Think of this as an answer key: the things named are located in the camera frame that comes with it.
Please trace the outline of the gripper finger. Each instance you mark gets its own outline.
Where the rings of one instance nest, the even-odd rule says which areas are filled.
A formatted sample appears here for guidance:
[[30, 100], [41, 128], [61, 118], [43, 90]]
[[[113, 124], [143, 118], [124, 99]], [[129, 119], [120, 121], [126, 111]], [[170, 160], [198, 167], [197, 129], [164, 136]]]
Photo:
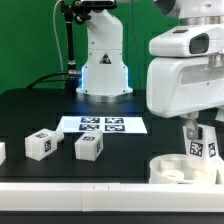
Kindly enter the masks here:
[[220, 107], [218, 109], [215, 120], [220, 121], [220, 122], [224, 122], [224, 107]]
[[186, 137], [189, 140], [195, 140], [198, 138], [199, 127], [196, 122], [198, 116], [198, 112], [190, 112], [181, 115], [184, 126], [186, 127]]

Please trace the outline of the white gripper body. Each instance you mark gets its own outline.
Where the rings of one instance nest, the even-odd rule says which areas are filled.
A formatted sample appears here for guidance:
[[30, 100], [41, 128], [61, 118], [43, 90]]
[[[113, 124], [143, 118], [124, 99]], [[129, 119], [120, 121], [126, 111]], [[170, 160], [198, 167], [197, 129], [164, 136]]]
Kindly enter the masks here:
[[224, 65], [207, 57], [155, 58], [147, 74], [146, 100], [155, 115], [170, 118], [224, 105]]

